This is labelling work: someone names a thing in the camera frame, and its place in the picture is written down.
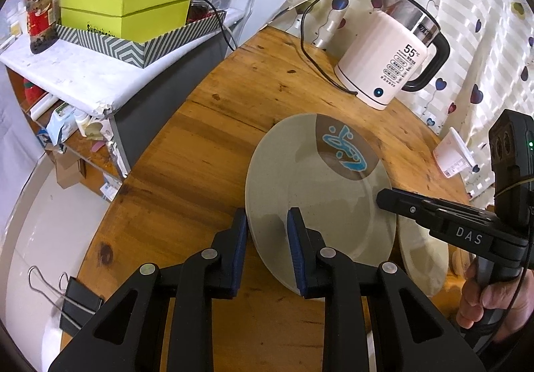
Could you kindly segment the person right hand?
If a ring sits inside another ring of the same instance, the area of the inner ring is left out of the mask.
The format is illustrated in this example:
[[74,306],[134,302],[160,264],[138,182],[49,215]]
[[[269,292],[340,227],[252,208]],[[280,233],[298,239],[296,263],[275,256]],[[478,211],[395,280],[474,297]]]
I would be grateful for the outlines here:
[[[508,283],[497,283],[482,289],[476,282],[477,261],[473,261],[466,272],[466,282],[463,284],[462,297],[456,322],[461,328],[469,329],[483,316],[483,310],[506,310],[519,285],[520,279]],[[507,337],[520,331],[533,313],[533,271],[526,271],[516,300],[510,312],[501,324],[495,338],[501,342]]]

